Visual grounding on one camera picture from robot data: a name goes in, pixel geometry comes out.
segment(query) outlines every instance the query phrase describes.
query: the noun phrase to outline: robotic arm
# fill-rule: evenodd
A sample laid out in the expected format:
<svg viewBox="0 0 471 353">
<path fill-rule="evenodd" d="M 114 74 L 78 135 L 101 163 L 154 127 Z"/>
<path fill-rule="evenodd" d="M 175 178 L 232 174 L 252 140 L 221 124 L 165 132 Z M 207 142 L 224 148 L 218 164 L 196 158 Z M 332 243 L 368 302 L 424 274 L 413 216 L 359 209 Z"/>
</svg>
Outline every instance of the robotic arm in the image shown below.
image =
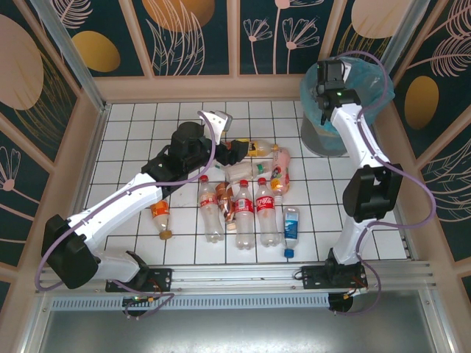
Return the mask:
<svg viewBox="0 0 471 353">
<path fill-rule="evenodd" d="M 316 100 L 323 112 L 321 124 L 326 121 L 332 123 L 357 167 L 342 197 L 348 217 L 338 242 L 330 250 L 326 260 L 327 272 L 332 282 L 341 278 L 350 280 L 352 272 L 358 270 L 361 265 L 355 249 L 358 239 L 369 223 L 384 218 L 388 211 L 394 209 L 402 182 L 402 176 L 385 168 L 375 159 L 378 156 L 389 163 L 364 117 L 358 117 L 362 106 L 357 93 L 346 89 L 344 85 L 350 69 L 350 64 L 341 60 L 321 61 L 318 64 L 316 86 Z M 375 155 L 366 147 L 359 124 Z M 370 234 L 366 234 L 360 244 L 360 253 L 369 236 Z"/>
<path fill-rule="evenodd" d="M 223 131 L 230 127 L 232 117 L 223 112 L 205 112 L 216 138 L 215 158 L 223 165 L 240 162 L 248 150 L 247 142 L 233 141 L 230 149 L 219 144 Z M 81 224 L 49 256 L 47 263 L 70 288 L 78 288 L 91 279 L 117 279 L 139 289 L 147 281 L 149 268 L 134 252 L 99 250 L 106 236 L 120 224 L 145 207 L 166 198 L 180 186 L 156 187 L 156 182 L 185 180 L 192 171 L 206 165 L 210 159 L 211 139 L 208 126 L 194 122 L 179 125 L 171 137 L 170 145 L 150 160 L 122 189 L 116 191 L 91 209 L 63 220 L 55 215 L 46 222 L 42 255 L 68 229 Z M 111 205 L 105 204 L 126 192 Z M 85 218 L 99 212 L 89 221 Z"/>
</svg>

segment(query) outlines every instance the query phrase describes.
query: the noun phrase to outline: red bottle label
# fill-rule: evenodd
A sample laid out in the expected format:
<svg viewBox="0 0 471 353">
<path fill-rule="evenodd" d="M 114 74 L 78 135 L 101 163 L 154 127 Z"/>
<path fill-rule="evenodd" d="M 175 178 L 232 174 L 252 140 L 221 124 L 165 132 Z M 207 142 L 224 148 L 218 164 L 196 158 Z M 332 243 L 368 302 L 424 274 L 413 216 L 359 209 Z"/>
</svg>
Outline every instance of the red bottle label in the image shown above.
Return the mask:
<svg viewBox="0 0 471 353">
<path fill-rule="evenodd" d="M 241 211 L 249 211 L 253 213 L 253 202 L 251 202 L 249 199 L 237 200 L 235 205 L 235 213 Z"/>
<path fill-rule="evenodd" d="M 218 204 L 215 193 L 206 193 L 199 198 L 199 206 L 204 207 L 207 204 Z"/>
<path fill-rule="evenodd" d="M 257 212 L 266 208 L 275 209 L 275 201 L 271 196 L 262 196 L 257 199 Z"/>
</svg>

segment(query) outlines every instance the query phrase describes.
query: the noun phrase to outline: trash bin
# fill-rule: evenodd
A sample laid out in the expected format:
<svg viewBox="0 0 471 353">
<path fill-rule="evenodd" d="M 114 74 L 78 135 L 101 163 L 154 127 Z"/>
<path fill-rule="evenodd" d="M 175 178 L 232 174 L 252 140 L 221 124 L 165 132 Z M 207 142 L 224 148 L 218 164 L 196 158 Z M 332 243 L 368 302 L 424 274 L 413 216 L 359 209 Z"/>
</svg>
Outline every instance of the trash bin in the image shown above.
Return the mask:
<svg viewBox="0 0 471 353">
<path fill-rule="evenodd" d="M 381 69 L 376 64 L 367 63 L 356 57 L 342 57 L 352 65 L 345 82 L 347 89 L 355 89 L 361 104 L 365 107 L 374 104 L 383 93 L 384 79 Z M 301 140 L 305 147 L 323 157 L 339 157 L 347 152 L 345 145 L 332 123 L 321 125 L 322 111 L 317 107 L 317 63 L 312 65 L 301 81 L 301 104 L 304 118 L 301 127 Z M 394 85 L 388 77 L 388 91 L 383 103 L 366 112 L 365 119 L 370 126 L 378 113 L 394 98 Z"/>
</svg>

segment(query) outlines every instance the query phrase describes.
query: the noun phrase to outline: blue bottle cap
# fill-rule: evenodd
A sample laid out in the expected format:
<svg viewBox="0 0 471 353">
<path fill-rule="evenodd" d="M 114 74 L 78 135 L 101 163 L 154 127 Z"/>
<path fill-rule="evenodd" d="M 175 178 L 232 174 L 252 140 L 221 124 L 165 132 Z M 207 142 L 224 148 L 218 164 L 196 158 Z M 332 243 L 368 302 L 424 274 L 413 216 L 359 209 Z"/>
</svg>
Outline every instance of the blue bottle cap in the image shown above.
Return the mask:
<svg viewBox="0 0 471 353">
<path fill-rule="evenodd" d="M 294 250 L 285 249 L 285 257 L 287 257 L 288 259 L 292 259 L 294 257 Z"/>
</svg>

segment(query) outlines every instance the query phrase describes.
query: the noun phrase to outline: white tile floor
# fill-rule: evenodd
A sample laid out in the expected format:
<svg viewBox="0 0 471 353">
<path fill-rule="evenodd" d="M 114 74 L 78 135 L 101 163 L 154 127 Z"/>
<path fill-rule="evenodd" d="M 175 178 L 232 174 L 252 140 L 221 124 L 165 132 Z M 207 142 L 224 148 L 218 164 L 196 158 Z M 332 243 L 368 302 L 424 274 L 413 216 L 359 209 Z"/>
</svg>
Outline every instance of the white tile floor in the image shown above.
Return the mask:
<svg viewBox="0 0 471 353">
<path fill-rule="evenodd" d="M 341 195 L 354 167 L 348 157 L 322 158 L 303 146 L 299 134 L 303 112 L 298 101 L 114 104 L 85 206 L 93 206 L 131 180 L 149 158 L 170 143 L 180 122 L 198 121 L 196 111 L 201 109 L 225 110 L 234 117 L 228 140 L 263 138 L 289 150 L 291 187 L 283 207 L 296 205 L 300 209 L 300 243 L 289 262 L 323 261 L 341 233 L 346 216 Z M 208 171 L 208 177 L 214 184 L 224 181 L 224 173 L 215 168 Z M 255 195 L 257 184 L 250 183 L 249 187 Z M 196 204 L 198 188 L 199 183 L 194 182 L 169 197 L 171 239 L 158 237 L 150 210 L 145 209 L 115 229 L 104 247 L 136 251 L 150 265 L 287 262 L 281 245 L 270 249 L 261 246 L 258 220 L 257 246 L 250 251 L 236 248 L 234 232 L 227 232 L 223 242 L 207 243 Z M 238 186 L 233 189 L 236 194 Z M 276 207 L 278 229 L 282 229 L 283 207 Z M 386 220 L 395 222 L 394 214 L 389 213 Z M 375 230 L 364 258 L 405 259 L 405 244 L 396 230 Z"/>
</svg>

